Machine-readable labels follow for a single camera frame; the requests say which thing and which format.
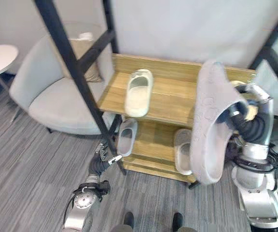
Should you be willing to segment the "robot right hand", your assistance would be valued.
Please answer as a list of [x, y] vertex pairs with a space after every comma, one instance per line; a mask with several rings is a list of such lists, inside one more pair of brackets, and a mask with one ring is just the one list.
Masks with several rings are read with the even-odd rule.
[[237, 104], [229, 106], [229, 116], [234, 128], [245, 142], [268, 146], [274, 123], [274, 99], [254, 83], [239, 85], [236, 87], [236, 90], [239, 93], [253, 94], [257, 98], [255, 102], [258, 111], [252, 120], [247, 121], [240, 111], [240, 106]]

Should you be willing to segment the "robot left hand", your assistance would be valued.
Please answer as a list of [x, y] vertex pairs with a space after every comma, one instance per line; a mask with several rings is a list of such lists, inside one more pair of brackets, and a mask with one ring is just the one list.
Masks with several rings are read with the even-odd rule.
[[123, 156], [117, 155], [109, 160], [104, 160], [108, 154], [108, 145], [106, 143], [100, 143], [95, 149], [94, 156], [90, 161], [88, 168], [88, 176], [101, 174], [106, 171], [111, 165], [119, 161]]

